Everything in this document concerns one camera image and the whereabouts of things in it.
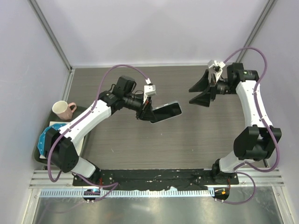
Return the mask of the clear phone case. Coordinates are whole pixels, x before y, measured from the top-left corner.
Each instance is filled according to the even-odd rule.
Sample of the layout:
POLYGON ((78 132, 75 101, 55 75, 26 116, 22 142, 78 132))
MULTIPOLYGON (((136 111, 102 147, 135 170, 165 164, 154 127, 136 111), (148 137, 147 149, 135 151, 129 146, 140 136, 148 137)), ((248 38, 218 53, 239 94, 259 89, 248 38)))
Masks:
POLYGON ((150 123, 158 123, 182 114, 182 110, 178 101, 173 101, 168 104, 156 107, 153 109, 155 119, 150 123))

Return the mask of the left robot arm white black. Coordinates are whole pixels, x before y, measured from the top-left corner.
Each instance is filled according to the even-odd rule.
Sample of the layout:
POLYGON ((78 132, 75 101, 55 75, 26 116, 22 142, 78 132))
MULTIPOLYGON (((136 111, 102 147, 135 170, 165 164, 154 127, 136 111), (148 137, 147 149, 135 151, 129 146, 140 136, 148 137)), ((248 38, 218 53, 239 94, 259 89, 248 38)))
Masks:
POLYGON ((112 90, 100 93, 93 104, 74 120, 58 130, 50 128, 45 134, 43 153, 47 166, 55 165, 64 173, 73 172, 87 185, 95 186, 100 179, 100 170, 81 158, 76 146, 100 122, 122 108, 135 111, 137 119, 155 121, 151 97, 156 94, 156 87, 149 79, 146 83, 141 94, 134 94, 135 80, 121 76, 112 90))

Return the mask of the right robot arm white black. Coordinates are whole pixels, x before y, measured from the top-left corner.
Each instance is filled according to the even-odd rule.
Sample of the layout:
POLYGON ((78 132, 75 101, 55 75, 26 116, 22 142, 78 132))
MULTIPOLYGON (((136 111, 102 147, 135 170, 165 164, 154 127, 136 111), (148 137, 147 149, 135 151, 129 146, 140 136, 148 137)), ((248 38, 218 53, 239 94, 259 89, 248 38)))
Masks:
POLYGON ((236 137, 233 151, 212 165, 211 179, 224 183, 238 168, 271 157, 277 152, 282 137, 280 128, 270 121, 260 93, 260 77, 255 70, 246 70, 242 63, 226 66, 211 60, 202 78, 189 89, 198 92, 189 103, 209 107, 217 95, 238 95, 245 119, 244 130, 236 137))

